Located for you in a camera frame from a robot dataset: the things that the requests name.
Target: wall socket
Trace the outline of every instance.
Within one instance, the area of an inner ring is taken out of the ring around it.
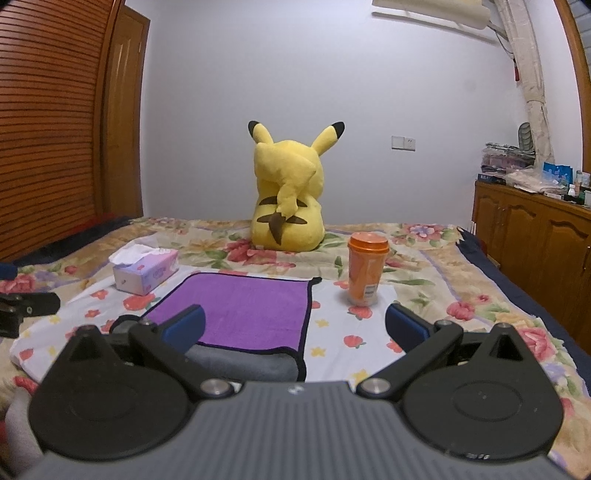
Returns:
[[[414,138],[392,136],[392,150],[410,150],[414,152],[416,150],[415,144]]]

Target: black clamp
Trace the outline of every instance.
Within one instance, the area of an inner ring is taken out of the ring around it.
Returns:
[[[59,309],[55,293],[0,293],[0,337],[18,338],[26,317],[53,315]]]

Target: orange cup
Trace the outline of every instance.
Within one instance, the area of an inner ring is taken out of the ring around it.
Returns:
[[[378,284],[390,252],[388,239],[370,232],[356,232],[349,238],[349,300],[368,306],[378,299]]]

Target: pikachu ear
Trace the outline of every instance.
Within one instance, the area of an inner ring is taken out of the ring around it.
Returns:
[[[251,133],[251,137],[256,143],[273,143],[269,130],[256,120],[252,120],[248,123],[248,131]]]
[[[345,124],[343,122],[336,122],[335,124],[332,124],[330,127],[325,128],[320,135],[318,135],[316,140],[314,140],[314,143],[312,143],[312,148],[316,150],[318,156],[321,156],[336,143],[344,131]]]

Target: wooden door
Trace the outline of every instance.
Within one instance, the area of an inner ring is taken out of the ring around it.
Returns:
[[[487,253],[499,260],[500,250],[495,236],[501,225],[501,208],[504,194],[476,186],[472,220],[476,223],[476,236],[486,244]]]
[[[591,260],[587,261],[587,270],[591,270]],[[579,296],[579,309],[573,323],[573,337],[579,346],[591,355],[591,281],[587,281]]]
[[[139,177],[139,102],[150,21],[123,6],[109,52],[103,129],[105,210],[143,215]]]
[[[543,207],[535,202],[506,194],[502,205],[498,240],[501,271],[517,286],[529,289],[535,268],[535,247],[539,241]]]
[[[528,293],[572,335],[581,330],[580,304],[589,282],[591,222],[548,209]]]

